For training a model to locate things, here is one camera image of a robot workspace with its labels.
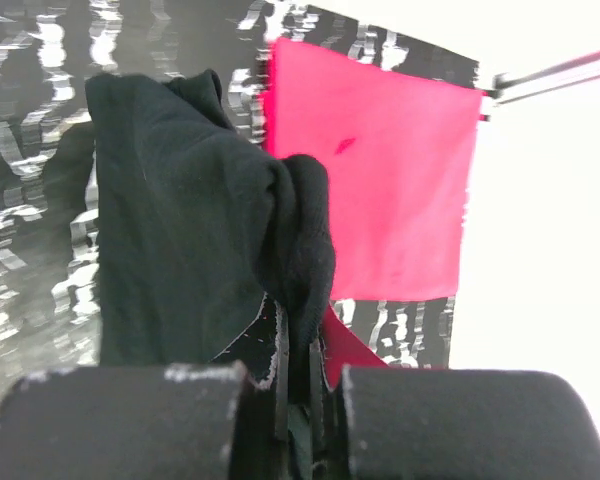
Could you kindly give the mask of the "black t shirt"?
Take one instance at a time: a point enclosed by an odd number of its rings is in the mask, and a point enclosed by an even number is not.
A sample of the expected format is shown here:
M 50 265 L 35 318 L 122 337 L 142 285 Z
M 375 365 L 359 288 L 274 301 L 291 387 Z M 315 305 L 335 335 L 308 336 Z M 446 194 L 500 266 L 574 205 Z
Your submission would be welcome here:
M 299 360 L 329 304 L 328 177 L 238 134 L 217 74 L 90 78 L 104 365 L 205 363 L 256 319 L 289 319 Z

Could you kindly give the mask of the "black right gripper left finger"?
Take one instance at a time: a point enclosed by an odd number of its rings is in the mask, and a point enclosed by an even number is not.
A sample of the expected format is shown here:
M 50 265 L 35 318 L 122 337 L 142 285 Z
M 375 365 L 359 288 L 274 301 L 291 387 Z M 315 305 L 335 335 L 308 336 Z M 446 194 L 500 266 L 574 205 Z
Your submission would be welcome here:
M 0 479 L 283 479 L 288 350 L 265 298 L 209 365 L 32 372 L 0 403 Z

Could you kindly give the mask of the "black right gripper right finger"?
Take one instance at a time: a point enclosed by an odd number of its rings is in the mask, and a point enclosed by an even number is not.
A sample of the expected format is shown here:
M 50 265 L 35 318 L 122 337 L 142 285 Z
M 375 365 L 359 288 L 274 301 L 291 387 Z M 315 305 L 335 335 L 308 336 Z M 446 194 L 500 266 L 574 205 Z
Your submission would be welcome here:
M 333 310 L 310 372 L 318 479 L 600 479 L 599 434 L 559 376 L 392 367 Z

